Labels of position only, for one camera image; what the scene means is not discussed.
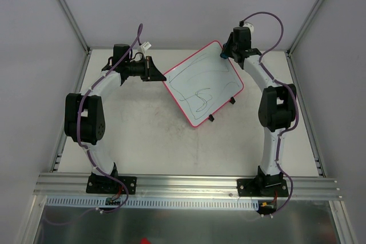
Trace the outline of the pink framed whiteboard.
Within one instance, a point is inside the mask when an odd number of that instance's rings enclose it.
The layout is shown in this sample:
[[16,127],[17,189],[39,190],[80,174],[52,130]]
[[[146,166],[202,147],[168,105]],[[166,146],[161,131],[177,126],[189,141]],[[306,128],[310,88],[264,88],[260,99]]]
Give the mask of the pink framed whiteboard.
[[219,41],[212,41],[164,73],[164,86],[192,127],[244,90],[239,73],[221,52]]

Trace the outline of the blue whiteboard eraser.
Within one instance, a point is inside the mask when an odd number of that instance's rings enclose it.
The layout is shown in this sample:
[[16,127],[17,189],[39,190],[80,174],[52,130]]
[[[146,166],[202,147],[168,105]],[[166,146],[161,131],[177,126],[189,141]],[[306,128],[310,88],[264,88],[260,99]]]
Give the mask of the blue whiteboard eraser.
[[228,59],[230,57],[229,43],[223,44],[220,57],[223,59]]

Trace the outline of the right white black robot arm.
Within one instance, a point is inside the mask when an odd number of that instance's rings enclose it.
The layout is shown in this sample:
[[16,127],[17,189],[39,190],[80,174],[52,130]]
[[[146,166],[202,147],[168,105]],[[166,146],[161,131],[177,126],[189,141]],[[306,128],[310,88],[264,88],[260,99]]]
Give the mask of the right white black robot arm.
[[262,92],[258,120],[264,128],[262,160],[253,179],[238,179],[240,197],[287,197],[288,187],[281,168],[282,140],[297,119],[296,88],[282,84],[261,62],[262,54],[251,44],[252,30],[241,24],[223,45],[221,58],[232,58],[248,73]]

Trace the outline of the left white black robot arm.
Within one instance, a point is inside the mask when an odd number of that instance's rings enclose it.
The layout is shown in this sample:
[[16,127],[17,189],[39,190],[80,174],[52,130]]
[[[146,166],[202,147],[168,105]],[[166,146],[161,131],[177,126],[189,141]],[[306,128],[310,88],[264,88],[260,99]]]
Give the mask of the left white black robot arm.
[[144,82],[166,80],[152,57],[146,54],[150,47],[149,42],[140,44],[137,54],[141,58],[136,59],[131,46],[114,45],[113,55],[97,80],[86,90],[66,96],[64,132],[84,150],[91,164],[87,193],[119,196],[128,194],[134,186],[119,177],[116,163],[101,142],[106,131],[103,102],[129,77],[140,77]]

